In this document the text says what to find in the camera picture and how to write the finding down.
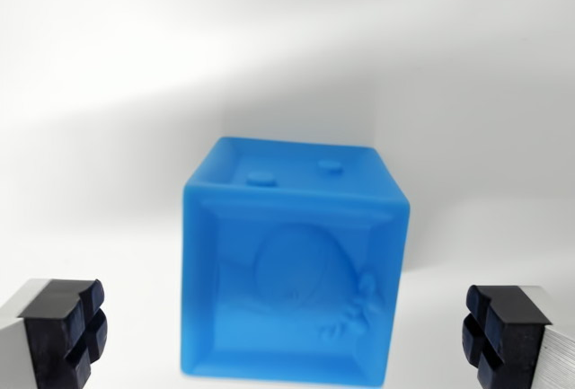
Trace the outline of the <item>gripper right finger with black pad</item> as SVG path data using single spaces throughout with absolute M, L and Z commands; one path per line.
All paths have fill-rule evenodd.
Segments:
M 486 389 L 572 388 L 574 307 L 539 286 L 478 286 L 466 294 L 462 343 Z

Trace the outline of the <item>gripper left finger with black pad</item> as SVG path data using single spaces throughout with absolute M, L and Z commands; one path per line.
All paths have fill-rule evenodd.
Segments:
M 83 388 L 107 341 L 100 280 L 32 278 L 1 306 L 3 388 Z

